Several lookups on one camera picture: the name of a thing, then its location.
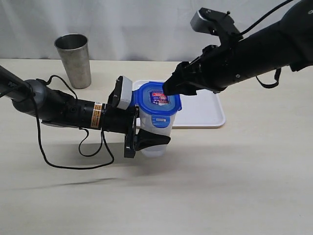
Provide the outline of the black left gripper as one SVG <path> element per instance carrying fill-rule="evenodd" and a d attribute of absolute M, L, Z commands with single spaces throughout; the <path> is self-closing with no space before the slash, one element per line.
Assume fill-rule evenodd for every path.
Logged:
<path fill-rule="evenodd" d="M 134 158 L 135 151 L 152 146 L 166 145 L 170 142 L 171 138 L 166 135 L 155 134 L 143 129 L 140 129 L 135 135 L 138 109 L 131 104 L 126 110 L 117 108 L 122 87 L 121 76 L 117 78 L 115 87 L 109 95 L 107 104 L 105 105 L 101 130 L 124 134 L 124 157 Z"/>

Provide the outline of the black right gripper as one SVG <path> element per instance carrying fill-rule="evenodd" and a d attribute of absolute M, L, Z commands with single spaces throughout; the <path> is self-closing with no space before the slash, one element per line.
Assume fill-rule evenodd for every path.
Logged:
<path fill-rule="evenodd" d="M 202 89 L 220 93 L 228 86 L 247 79 L 239 55 L 239 41 L 243 36 L 239 35 L 230 13 L 208 8 L 198 11 L 214 24 L 220 45 L 206 46 L 192 63 L 179 63 L 163 84 L 165 95 L 193 96 Z"/>

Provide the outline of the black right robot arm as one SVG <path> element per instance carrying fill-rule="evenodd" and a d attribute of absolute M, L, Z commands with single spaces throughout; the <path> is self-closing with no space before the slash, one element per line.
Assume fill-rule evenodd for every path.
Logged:
<path fill-rule="evenodd" d="M 193 16 L 195 32 L 218 36 L 220 45 L 206 46 L 191 62 L 177 65 L 163 84 L 166 95 L 220 93 L 244 80 L 285 66 L 300 71 L 313 64 L 313 3 L 301 0 L 281 20 L 249 35 L 236 28 L 229 13 L 201 8 Z"/>

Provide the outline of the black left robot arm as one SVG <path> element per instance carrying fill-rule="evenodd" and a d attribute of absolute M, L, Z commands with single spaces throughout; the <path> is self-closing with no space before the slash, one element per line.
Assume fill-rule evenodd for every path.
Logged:
<path fill-rule="evenodd" d="M 168 134 L 136 130 L 139 108 L 131 104 L 132 81 L 124 76 L 117 78 L 107 103 L 78 99 L 49 88 L 49 84 L 42 79 L 23 81 L 4 67 L 0 69 L 1 95 L 11 98 L 16 110 L 38 116 L 43 124 L 124 134 L 126 158 L 133 158 L 144 148 L 170 142 Z"/>

